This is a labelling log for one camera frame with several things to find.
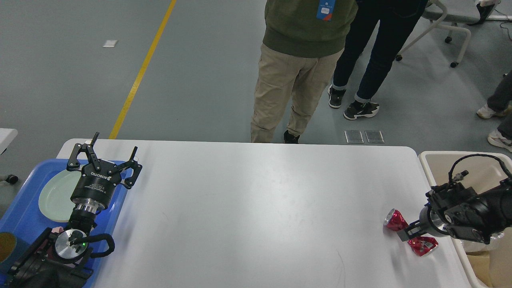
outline gray floor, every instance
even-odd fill
[[[14,186],[0,184],[0,216],[34,166],[54,158],[66,140],[96,131],[108,138],[169,4],[0,1],[0,127],[19,132],[0,156],[0,173],[20,177]],[[177,0],[117,138],[248,142],[264,5]],[[499,10],[512,14],[512,4]],[[421,19],[411,38],[428,25]],[[486,141],[500,119],[481,120],[475,112],[512,69],[512,42],[499,22],[470,30],[456,69],[449,64],[460,34],[447,45],[446,31],[435,30],[404,53],[374,97],[381,105],[374,118],[345,120],[343,109],[328,107],[325,93],[301,143],[347,145],[345,130],[381,130],[385,145],[417,153],[509,155]],[[102,48],[107,39],[119,43]],[[369,54],[368,48],[356,65],[344,106]],[[282,141],[285,118],[274,142]]]

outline blue tray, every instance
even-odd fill
[[[67,159],[49,159],[39,163],[30,173],[29,177],[19,190],[16,198],[5,212],[0,220],[0,232],[11,232],[16,237],[24,240],[28,244],[32,244],[35,239],[47,227],[65,227],[66,223],[51,221],[46,218],[39,210],[39,194],[46,183],[57,173],[66,169]],[[87,164],[86,160],[79,160],[80,164]],[[121,164],[123,161],[113,161],[115,164]],[[123,171],[121,177],[126,178],[128,171]],[[91,235],[100,233],[112,234],[114,227],[121,212],[121,207],[126,197],[127,189],[123,185],[118,185],[110,207],[102,211],[96,217],[98,226],[91,231]],[[93,243],[91,247],[93,252],[103,252],[107,249],[105,241]],[[90,288],[94,284],[101,266],[102,258],[89,259],[86,264],[87,268],[93,269],[95,272],[87,280],[84,288]],[[7,275],[0,273],[0,286],[4,286]]]

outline black jeans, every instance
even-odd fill
[[[396,54],[425,10],[426,0],[363,0],[345,42],[345,50],[336,63],[333,84],[345,86],[355,63],[366,47],[377,22],[377,39],[370,62],[357,91],[361,102],[369,102],[391,70]]]
[[[512,100],[512,71],[500,82],[494,94],[487,99],[487,106],[494,111],[503,111]],[[498,131],[505,138],[512,140],[512,114],[508,114],[498,126]]]

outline khaki pants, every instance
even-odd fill
[[[301,135],[331,80],[342,51],[321,58],[302,58],[261,46],[254,92],[251,142],[269,143],[292,97],[288,131]]]

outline person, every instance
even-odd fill
[[[343,116],[348,120],[373,117],[379,104],[371,102],[391,70],[396,55],[406,42],[425,10],[427,0],[359,0],[359,9],[350,26],[345,50],[336,63],[329,106],[338,109],[347,91],[347,83],[357,59],[362,54],[377,22],[380,22],[370,61],[354,96]]]
[[[505,148],[512,152],[512,107],[508,102],[512,100],[512,71],[505,75],[494,94],[487,99],[487,103],[477,111],[482,119],[505,117],[499,126],[489,133],[487,141],[494,146]]]
[[[251,142],[268,143],[292,98],[283,137],[298,143],[345,45],[355,0],[268,0]]]

